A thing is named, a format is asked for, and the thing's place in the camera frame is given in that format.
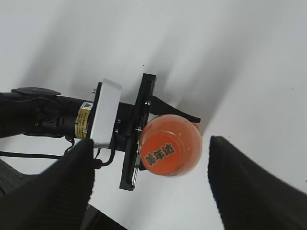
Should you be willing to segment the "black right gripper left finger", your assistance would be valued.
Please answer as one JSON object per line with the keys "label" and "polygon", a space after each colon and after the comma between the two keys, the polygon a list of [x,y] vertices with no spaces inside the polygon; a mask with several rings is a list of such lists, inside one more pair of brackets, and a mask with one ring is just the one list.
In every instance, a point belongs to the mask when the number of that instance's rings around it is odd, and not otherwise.
{"label": "black right gripper left finger", "polygon": [[79,141],[35,179],[0,199],[2,230],[78,230],[94,186],[94,143]]}

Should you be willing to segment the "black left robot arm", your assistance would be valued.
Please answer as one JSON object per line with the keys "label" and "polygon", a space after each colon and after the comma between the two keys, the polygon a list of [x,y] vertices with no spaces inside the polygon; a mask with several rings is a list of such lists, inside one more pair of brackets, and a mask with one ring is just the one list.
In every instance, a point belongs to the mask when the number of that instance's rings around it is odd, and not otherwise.
{"label": "black left robot arm", "polygon": [[122,103],[121,85],[108,79],[98,83],[93,101],[65,97],[44,88],[13,89],[0,95],[0,136],[23,134],[70,141],[90,138],[97,149],[122,151],[125,155],[119,187],[133,191],[136,174],[144,169],[138,141],[149,114],[201,121],[154,96],[155,81],[155,75],[143,75],[135,104]]}

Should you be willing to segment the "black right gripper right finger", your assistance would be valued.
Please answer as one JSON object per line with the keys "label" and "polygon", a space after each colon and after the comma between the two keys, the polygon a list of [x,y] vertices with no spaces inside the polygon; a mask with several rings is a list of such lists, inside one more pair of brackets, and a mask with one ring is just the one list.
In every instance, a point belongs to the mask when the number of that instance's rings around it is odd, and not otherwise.
{"label": "black right gripper right finger", "polygon": [[207,171],[226,230],[305,230],[307,195],[275,177],[221,136],[212,136]]}

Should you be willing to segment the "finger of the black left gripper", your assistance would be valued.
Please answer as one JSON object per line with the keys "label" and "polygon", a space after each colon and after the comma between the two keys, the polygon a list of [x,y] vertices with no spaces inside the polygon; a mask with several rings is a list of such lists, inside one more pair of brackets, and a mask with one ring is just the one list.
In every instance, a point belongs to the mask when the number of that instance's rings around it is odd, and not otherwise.
{"label": "finger of the black left gripper", "polygon": [[186,113],[170,106],[169,104],[162,101],[161,99],[159,99],[156,96],[152,96],[150,102],[151,102],[150,113],[153,114],[153,115],[178,115],[178,116],[183,117],[183,118],[185,118],[188,121],[193,122],[193,123],[198,124],[198,123],[201,122],[200,118],[186,114]]}

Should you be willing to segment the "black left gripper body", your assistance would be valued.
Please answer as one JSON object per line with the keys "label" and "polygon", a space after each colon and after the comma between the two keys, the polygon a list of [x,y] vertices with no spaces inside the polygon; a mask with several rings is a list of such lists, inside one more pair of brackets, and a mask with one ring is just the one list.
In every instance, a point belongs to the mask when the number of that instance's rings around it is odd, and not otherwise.
{"label": "black left gripper body", "polygon": [[135,104],[120,102],[118,105],[109,148],[111,160],[115,157],[115,151],[124,152],[119,184],[122,190],[133,191],[135,188],[136,174],[141,161],[138,156],[138,142],[148,121],[155,81],[155,75],[144,73]]}

